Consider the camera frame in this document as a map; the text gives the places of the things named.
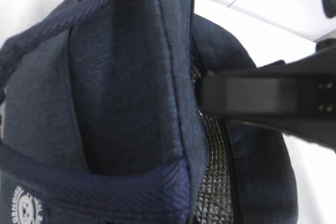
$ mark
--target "navy fabric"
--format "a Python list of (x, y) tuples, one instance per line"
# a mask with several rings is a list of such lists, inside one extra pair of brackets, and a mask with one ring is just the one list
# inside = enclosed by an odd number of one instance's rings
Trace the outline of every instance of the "navy fabric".
[[(255, 67), (230, 33), (192, 19), (192, 6), (193, 0), (65, 0), (4, 44), (3, 223), (12, 223), (17, 185), (43, 201), (51, 224), (192, 220), (206, 149), (190, 42), (204, 71)], [(237, 222), (295, 223), (295, 178), (281, 135), (227, 127)]]
[[(193, 34), (204, 71), (255, 68), (240, 42), (216, 24), (195, 15)], [(232, 122), (226, 127), (241, 223), (297, 223), (296, 180), (282, 135)]]
[[(112, 3), (119, 9), (109, 9)], [(2, 214), (10, 222), (10, 204), (6, 203), (19, 184), (48, 207), (51, 223), (69, 223), (63, 222), (65, 218), (57, 209), (115, 223), (186, 223), (205, 169), (204, 148), (190, 148), (204, 141), (198, 130), (201, 127), (187, 64), (191, 0), (81, 0), (67, 4), (8, 40), (1, 51), (3, 64), (9, 67), (2, 73), (3, 85), (22, 56), (32, 51), (21, 61), (7, 87), (7, 146), (0, 145)], [(127, 9), (144, 14), (128, 17), (124, 15)], [(105, 31), (96, 33), (89, 30), (91, 22), (83, 23), (93, 17), (97, 19), (94, 25), (102, 22), (99, 27)], [(76, 36), (81, 29), (86, 35)], [(41, 44), (57, 33), (61, 34)], [(97, 49), (99, 33), (107, 41)], [(88, 38), (93, 41), (89, 46)], [(111, 38), (118, 44), (112, 43), (111, 47)], [(106, 153), (112, 156), (107, 160), (107, 167), (112, 167), (106, 172), (108, 178), (82, 174), (87, 164), (82, 160), (80, 133), (85, 133), (78, 130), (81, 123), (74, 109), (76, 100), (71, 96), (76, 95), (80, 83), (72, 86), (70, 82), (81, 74), (72, 62), (82, 56), (82, 47), (87, 51), (83, 63), (89, 57), (90, 62), (100, 64), (101, 73), (105, 63), (112, 66), (109, 61), (114, 67), (114, 72), (107, 73), (113, 77), (108, 81), (89, 71), (83, 76), (84, 82), (88, 80), (85, 85), (92, 87), (88, 104), (99, 113), (111, 112), (102, 119), (111, 120), (106, 126), (114, 130), (102, 137), (112, 146)], [(106, 87), (112, 92), (104, 92)], [(95, 92), (100, 92), (98, 103)], [(100, 101), (107, 110), (100, 110)], [(90, 109), (87, 111), (90, 122)]]

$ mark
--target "backpack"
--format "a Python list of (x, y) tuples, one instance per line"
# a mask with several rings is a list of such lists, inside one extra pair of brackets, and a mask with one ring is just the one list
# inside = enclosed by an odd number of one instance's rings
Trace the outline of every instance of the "backpack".
[(296, 223), (282, 135), (202, 112), (253, 69), (194, 0), (65, 0), (0, 51), (3, 224)]

